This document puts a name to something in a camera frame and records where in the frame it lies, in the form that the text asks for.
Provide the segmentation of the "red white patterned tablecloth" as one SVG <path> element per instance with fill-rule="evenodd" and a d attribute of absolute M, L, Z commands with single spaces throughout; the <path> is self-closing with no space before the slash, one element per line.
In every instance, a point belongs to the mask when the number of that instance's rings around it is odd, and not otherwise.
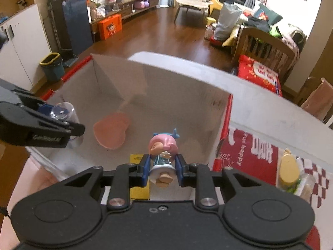
<path fill-rule="evenodd" d="M 278 161 L 284 149 L 256 135 L 230 127 L 223 129 L 212 170 L 235 168 L 277 186 Z M 310 159 L 296 158 L 300 175 L 311 174 L 315 186 L 309 204 L 316 219 L 307 238 L 312 249 L 332 249 L 332 173 Z"/>

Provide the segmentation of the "green trash bin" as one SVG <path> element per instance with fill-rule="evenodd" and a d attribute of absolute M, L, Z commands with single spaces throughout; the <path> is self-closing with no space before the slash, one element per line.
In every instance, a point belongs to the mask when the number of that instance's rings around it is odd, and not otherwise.
<path fill-rule="evenodd" d="M 40 66 L 50 82 L 58 82 L 65 74 L 63 60 L 58 52 L 49 53 L 41 62 Z"/>

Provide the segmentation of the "yellow oval case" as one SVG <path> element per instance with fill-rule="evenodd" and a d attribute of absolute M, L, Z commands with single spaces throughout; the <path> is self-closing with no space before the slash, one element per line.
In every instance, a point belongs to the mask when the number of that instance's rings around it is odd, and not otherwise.
<path fill-rule="evenodd" d="M 295 156 L 286 148 L 278 161 L 277 186 L 287 190 L 294 187 L 300 176 L 300 169 Z"/>

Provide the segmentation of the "yellow small box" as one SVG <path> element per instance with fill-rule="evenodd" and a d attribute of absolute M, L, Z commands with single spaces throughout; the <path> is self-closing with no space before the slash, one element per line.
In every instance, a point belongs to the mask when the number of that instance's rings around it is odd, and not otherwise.
<path fill-rule="evenodd" d="M 130 164 L 134 164 L 136 167 L 130 181 L 130 198 L 132 200 L 150 200 L 150 183 L 148 181 L 150 157 L 148 154 L 131 154 Z"/>

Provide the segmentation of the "clear capsule purple base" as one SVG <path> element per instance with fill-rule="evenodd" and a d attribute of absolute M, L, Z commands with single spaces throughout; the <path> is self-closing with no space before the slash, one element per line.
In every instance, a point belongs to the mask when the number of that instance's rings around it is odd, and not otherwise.
<path fill-rule="evenodd" d="M 50 116 L 56 120 L 79 123 L 74 106 L 69 102 L 62 102 L 52 107 Z M 67 148 L 76 148 L 83 143 L 83 136 L 71 136 Z"/>

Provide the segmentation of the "white storage cabinet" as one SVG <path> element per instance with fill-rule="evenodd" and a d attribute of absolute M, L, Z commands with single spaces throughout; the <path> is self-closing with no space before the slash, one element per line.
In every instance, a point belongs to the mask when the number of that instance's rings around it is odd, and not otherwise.
<path fill-rule="evenodd" d="M 1 23 L 7 42 L 1 48 L 1 79 L 32 90 L 45 75 L 40 62 L 50 52 L 36 4 Z"/>

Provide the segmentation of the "wooden tv cabinet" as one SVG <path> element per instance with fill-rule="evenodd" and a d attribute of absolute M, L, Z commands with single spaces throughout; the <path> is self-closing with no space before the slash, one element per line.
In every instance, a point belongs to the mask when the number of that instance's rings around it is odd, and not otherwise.
<path fill-rule="evenodd" d="M 121 3 L 107 4 L 105 17 L 90 23 L 91 32 L 98 33 L 98 23 L 112 15 L 120 14 L 121 19 L 125 20 L 147 10 L 156 9 L 158 5 L 159 0 L 123 0 Z"/>

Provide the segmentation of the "white plastic bag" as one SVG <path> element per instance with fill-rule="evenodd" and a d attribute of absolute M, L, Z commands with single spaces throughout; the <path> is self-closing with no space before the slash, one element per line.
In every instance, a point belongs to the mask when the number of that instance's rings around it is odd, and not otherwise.
<path fill-rule="evenodd" d="M 242 13 L 237 5 L 224 2 L 213 38 L 218 41 L 227 40 Z"/>

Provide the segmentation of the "wooden chair pink cloth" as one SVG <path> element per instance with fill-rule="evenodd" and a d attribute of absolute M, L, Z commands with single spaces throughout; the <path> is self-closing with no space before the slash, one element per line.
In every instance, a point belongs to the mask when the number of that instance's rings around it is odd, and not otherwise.
<path fill-rule="evenodd" d="M 332 129 L 332 84 L 325 78 L 308 77 L 293 103 Z"/>

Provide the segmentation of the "round wooden coffee table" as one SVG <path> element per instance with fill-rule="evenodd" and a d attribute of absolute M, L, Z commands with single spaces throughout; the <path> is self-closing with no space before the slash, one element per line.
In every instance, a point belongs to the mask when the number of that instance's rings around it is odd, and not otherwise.
<path fill-rule="evenodd" d="M 177 12 L 174 17 L 174 23 L 177 20 L 179 11 L 181 8 L 185 8 L 186 11 L 189 9 L 196 10 L 196 11 L 201 11 L 202 14 L 202 19 L 205 19 L 206 13 L 209 11 L 209 7 L 213 5 L 212 1 L 203 1 L 203 0 L 175 0 L 176 3 L 178 4 L 177 7 Z"/>

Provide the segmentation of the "red printed cushion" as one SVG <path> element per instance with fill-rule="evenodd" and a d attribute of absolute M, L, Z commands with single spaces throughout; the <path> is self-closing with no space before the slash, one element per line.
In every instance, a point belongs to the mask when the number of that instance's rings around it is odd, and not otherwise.
<path fill-rule="evenodd" d="M 241 55 L 238 62 L 239 78 L 282 96 L 278 74 L 275 71 L 246 55 Z"/>

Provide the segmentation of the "red cardboard box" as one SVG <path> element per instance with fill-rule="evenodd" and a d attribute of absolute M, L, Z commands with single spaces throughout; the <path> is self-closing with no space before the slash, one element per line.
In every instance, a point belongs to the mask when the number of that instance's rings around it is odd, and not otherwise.
<path fill-rule="evenodd" d="M 189 163 L 213 161 L 224 125 L 229 92 L 225 73 L 172 56 L 139 52 L 129 59 L 94 54 L 49 98 L 70 102 L 86 130 L 74 148 L 29 148 L 58 180 L 98 165 L 113 170 L 131 154 L 145 154 L 154 133 L 179 134 L 179 152 Z M 93 126 L 108 115 L 125 114 L 124 144 L 104 148 Z"/>

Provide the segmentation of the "pink-haired doll figure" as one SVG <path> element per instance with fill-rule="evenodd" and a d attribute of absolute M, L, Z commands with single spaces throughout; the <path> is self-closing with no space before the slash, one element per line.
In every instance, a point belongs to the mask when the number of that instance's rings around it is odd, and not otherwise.
<path fill-rule="evenodd" d="M 176 176 L 173 165 L 178 154 L 179 134 L 174 128 L 172 133 L 154 133 L 148 145 L 148 154 L 152 161 L 149 179 L 156 186 L 168 187 Z"/>

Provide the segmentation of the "pink heart-shaped bowl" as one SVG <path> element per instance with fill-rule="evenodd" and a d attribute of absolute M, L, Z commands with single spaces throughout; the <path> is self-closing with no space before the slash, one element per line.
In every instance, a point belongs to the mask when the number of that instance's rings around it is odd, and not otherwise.
<path fill-rule="evenodd" d="M 129 125 L 130 118 L 124 113 L 115 112 L 107 115 L 94 124 L 95 139 L 102 147 L 116 150 L 124 144 Z"/>

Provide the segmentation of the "toothpick jar green lid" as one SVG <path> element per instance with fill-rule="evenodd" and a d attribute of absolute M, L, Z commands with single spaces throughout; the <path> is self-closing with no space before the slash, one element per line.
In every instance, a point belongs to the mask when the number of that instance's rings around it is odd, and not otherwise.
<path fill-rule="evenodd" d="M 311 174 L 302 174 L 297 182 L 294 195 L 310 202 L 311 195 L 313 193 L 313 188 L 315 186 L 316 180 Z"/>

